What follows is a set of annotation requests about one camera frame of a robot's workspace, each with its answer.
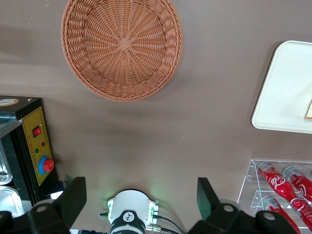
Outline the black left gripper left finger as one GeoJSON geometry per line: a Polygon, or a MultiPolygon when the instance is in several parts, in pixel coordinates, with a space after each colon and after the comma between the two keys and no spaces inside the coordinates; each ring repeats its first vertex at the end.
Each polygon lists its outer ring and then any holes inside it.
{"type": "Polygon", "coordinates": [[[25,214],[13,218],[1,211],[2,234],[69,234],[87,201],[85,177],[75,177],[54,200],[42,200],[25,214]]]}

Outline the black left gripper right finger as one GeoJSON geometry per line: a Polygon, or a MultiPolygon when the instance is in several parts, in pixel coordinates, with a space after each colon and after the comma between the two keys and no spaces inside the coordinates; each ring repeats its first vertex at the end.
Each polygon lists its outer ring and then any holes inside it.
{"type": "Polygon", "coordinates": [[[255,217],[246,214],[236,205],[220,202],[205,177],[197,179],[197,206],[202,219],[189,231],[190,234],[295,234],[297,231],[282,215],[259,211],[255,217]]]}

